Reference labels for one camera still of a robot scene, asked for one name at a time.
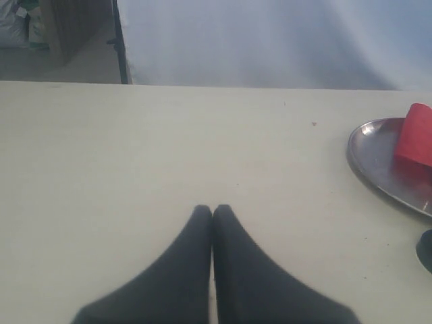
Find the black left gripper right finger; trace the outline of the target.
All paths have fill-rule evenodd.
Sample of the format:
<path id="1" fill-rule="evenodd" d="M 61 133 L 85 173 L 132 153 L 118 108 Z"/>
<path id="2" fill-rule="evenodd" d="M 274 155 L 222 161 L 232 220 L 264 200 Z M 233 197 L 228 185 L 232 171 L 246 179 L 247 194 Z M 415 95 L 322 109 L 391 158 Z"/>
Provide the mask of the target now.
<path id="1" fill-rule="evenodd" d="M 220 323 L 358 323 L 355 313 L 303 284 L 248 235 L 229 205 L 213 214 Z"/>

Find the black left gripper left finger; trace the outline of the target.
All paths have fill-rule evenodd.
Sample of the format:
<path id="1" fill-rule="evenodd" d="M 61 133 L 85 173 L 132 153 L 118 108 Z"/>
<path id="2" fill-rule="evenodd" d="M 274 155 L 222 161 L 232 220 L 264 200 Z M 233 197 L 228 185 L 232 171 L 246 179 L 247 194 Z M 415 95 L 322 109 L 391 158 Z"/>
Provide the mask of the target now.
<path id="1" fill-rule="evenodd" d="M 168 249 L 146 270 L 87 304 L 74 323 L 208 323 L 212 212 L 194 208 Z"/>

